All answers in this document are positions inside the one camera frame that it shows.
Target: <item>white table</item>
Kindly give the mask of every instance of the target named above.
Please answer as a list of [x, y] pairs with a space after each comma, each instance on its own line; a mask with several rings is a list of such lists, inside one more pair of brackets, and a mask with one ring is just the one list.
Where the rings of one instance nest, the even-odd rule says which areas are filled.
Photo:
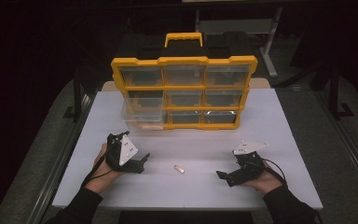
[[[66, 206], [74, 198], [107, 135], [127, 131], [120, 118], [122, 102], [120, 92], [98, 92], [52, 203], [54, 206]], [[289, 189], [299, 200], [312, 208], [323, 208], [273, 89], [250, 90], [237, 130], [131, 132], [129, 138], [139, 148], [134, 159], [151, 153], [145, 171], [119, 178], [103, 193], [100, 206], [116, 210], [265, 208], [262, 195], [254, 189], [230, 188], [215, 172], [230, 173], [239, 168], [231, 151], [244, 140], [269, 142], [269, 147], [258, 154], [280, 165]], [[180, 174], [173, 169], [174, 165], [186, 172]]]

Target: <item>sensor tracker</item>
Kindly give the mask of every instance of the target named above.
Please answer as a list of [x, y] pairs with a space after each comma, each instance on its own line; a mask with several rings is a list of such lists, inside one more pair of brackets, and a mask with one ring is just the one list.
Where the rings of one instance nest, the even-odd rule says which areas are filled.
[[124, 165], [129, 161], [136, 153], [138, 148], [132, 143], [130, 138], [127, 135], [123, 135], [121, 139], [121, 152], [120, 152], [120, 163], [119, 165]]
[[242, 143], [232, 151], [237, 158], [237, 164], [240, 166], [240, 169], [230, 174], [216, 171], [217, 175], [219, 178], [226, 180], [230, 187], [257, 179], [266, 170], [266, 165], [256, 151], [268, 146], [269, 143], [267, 142], [242, 141]]

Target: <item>dark background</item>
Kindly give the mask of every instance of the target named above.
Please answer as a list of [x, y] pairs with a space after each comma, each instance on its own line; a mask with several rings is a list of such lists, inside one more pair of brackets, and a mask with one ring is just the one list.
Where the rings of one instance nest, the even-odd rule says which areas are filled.
[[[358, 1], [344, 2], [287, 5], [278, 34], [303, 35], [293, 66], [307, 68], [327, 60], [358, 90]], [[94, 93], [111, 79], [110, 63], [123, 34], [194, 31], [193, 8], [131, 7], [140, 3], [0, 0], [0, 202], [54, 99], [75, 71], [85, 91]], [[255, 4], [245, 13], [243, 8], [220, 6], [205, 8], [203, 15], [262, 17], [272, 8]]]

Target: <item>black device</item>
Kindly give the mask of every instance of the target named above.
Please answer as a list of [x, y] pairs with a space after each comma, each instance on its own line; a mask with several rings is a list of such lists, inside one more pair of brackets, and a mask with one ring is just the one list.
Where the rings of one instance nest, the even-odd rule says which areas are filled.
[[286, 180], [278, 175], [271, 168], [267, 167], [263, 159], [253, 151], [247, 154], [240, 154], [234, 156], [237, 158], [237, 164], [240, 166], [239, 170], [236, 170], [232, 173], [225, 173], [221, 171], [216, 171], [220, 179], [227, 181], [230, 187], [243, 184], [249, 180], [257, 179], [261, 176], [264, 171], [267, 171], [277, 177], [284, 185], [286, 185]]
[[98, 168], [101, 166], [103, 161], [106, 161], [106, 163], [112, 168], [112, 171], [117, 172], [123, 172], [123, 173], [136, 173], [140, 174], [145, 170], [144, 164], [147, 161], [147, 158], [150, 156], [150, 153], [146, 154], [141, 160], [133, 160], [130, 159], [126, 162], [123, 162], [123, 164], [120, 164], [120, 156], [122, 153], [122, 139], [124, 135], [128, 135], [130, 132], [124, 132], [120, 134], [109, 134], [107, 136], [107, 149], [104, 152], [104, 154], [101, 156], [101, 158], [95, 163], [95, 165], [92, 167], [91, 172], [86, 176], [82, 183], [82, 187], [86, 186], [86, 184], [93, 178], [100, 177], [94, 176], [94, 173], [98, 170]]

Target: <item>forearm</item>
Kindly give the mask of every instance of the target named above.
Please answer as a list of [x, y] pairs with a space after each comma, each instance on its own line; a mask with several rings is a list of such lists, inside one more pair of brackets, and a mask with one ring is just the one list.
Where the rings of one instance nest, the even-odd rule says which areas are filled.
[[47, 224], [80, 224], [91, 223], [95, 211], [103, 200], [98, 193], [89, 189], [80, 189], [75, 198], [57, 216]]
[[315, 211], [296, 198], [286, 186], [270, 191], [263, 200], [275, 224], [315, 223]]

